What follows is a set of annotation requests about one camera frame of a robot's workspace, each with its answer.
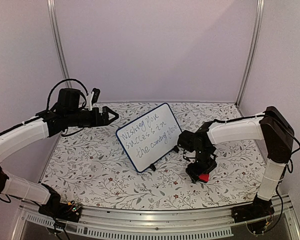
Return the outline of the red whiteboard eraser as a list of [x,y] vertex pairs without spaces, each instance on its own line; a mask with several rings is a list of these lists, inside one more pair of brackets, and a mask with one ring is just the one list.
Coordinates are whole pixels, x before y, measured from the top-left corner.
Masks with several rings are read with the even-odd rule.
[[199,182],[207,183],[209,181],[210,175],[208,173],[201,174],[199,177]]

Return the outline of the small blue-framed whiteboard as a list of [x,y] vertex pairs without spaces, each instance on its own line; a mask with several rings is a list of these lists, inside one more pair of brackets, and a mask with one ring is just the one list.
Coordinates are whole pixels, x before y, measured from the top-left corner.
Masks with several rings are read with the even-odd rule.
[[173,150],[181,133],[165,102],[117,129],[115,135],[135,170],[142,173]]

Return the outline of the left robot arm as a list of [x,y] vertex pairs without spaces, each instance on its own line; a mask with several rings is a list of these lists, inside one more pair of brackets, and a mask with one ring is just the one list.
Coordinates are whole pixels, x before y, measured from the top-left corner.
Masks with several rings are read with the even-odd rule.
[[[119,118],[119,114],[107,106],[95,107],[100,90],[88,91],[75,88],[61,88],[57,101],[30,119],[0,132],[0,164],[14,153],[38,141],[57,134],[65,136],[70,127],[79,130],[105,127]],[[82,205],[75,201],[63,203],[61,195],[44,183],[34,183],[4,171],[0,165],[0,196],[15,197],[35,203],[42,215],[53,219],[78,222]]]

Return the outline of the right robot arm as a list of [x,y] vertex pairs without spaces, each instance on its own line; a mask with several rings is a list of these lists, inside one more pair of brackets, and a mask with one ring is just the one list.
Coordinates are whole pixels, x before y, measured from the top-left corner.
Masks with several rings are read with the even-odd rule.
[[274,106],[263,112],[229,120],[204,122],[195,132],[184,130],[177,147],[195,153],[185,172],[192,183],[207,183],[217,167],[216,146],[236,141],[254,141],[266,155],[266,166],[260,186],[251,203],[231,208],[235,223],[273,216],[272,197],[279,194],[279,185],[286,171],[293,168],[292,155],[300,151],[300,141],[285,117]]

